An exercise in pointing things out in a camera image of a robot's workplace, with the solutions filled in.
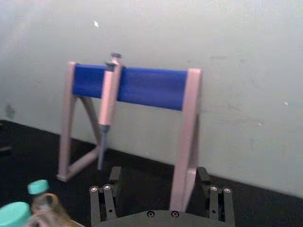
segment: bolt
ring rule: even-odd
[[[172,215],[174,218],[179,217],[179,213],[176,212],[176,211],[173,211],[173,212],[171,213],[171,215]]]
[[[231,192],[232,192],[229,188],[224,188],[224,191],[225,191],[226,193],[231,193]]]
[[[110,189],[110,186],[109,186],[109,185],[105,185],[103,189],[104,189],[104,190],[109,190],[109,189]]]
[[[97,187],[92,187],[92,188],[90,189],[91,192],[95,192],[95,191],[97,191],[97,190],[98,190]]]
[[[147,216],[148,216],[149,218],[153,218],[153,217],[155,216],[155,213],[154,213],[153,211],[148,211],[148,212],[147,212]]]
[[[218,188],[215,187],[215,186],[211,186],[210,189],[211,189],[212,191],[217,191],[217,190],[218,190]]]

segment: plastic bottle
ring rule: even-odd
[[[0,227],[23,227],[30,218],[26,202],[13,202],[0,209]]]
[[[33,220],[40,221],[40,226],[46,227],[79,227],[61,206],[58,197],[55,194],[46,193],[49,189],[47,180],[39,180],[30,183],[27,186],[28,193],[34,195],[31,210],[34,216]]]

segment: pink frame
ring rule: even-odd
[[[95,108],[90,97],[72,94],[75,62],[68,63],[67,78],[64,90],[64,107],[62,133],[59,150],[59,172],[57,178],[68,181],[98,157],[100,146],[100,129]],[[198,165],[199,104],[202,71],[188,69],[185,94],[182,105],[182,125],[178,140],[177,163],[173,175],[170,196],[170,210],[186,211],[192,190],[195,185],[196,167]],[[88,113],[97,146],[89,153],[70,165],[71,127],[75,103],[79,98]]]

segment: blue bar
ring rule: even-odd
[[[101,98],[106,66],[77,64],[73,94]],[[182,110],[187,71],[124,68],[118,101]]]

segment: black floor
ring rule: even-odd
[[[167,209],[173,166],[110,150],[105,155],[104,170],[94,162],[68,183],[56,179],[59,135],[2,121],[14,148],[9,157],[0,157],[0,206],[13,201],[30,202],[27,184],[47,179],[51,192],[57,194],[71,217],[90,226],[89,188],[107,182],[113,166],[126,170],[129,213]],[[73,141],[75,160],[94,146]],[[236,226],[303,226],[303,199],[212,177],[214,184],[233,189]]]

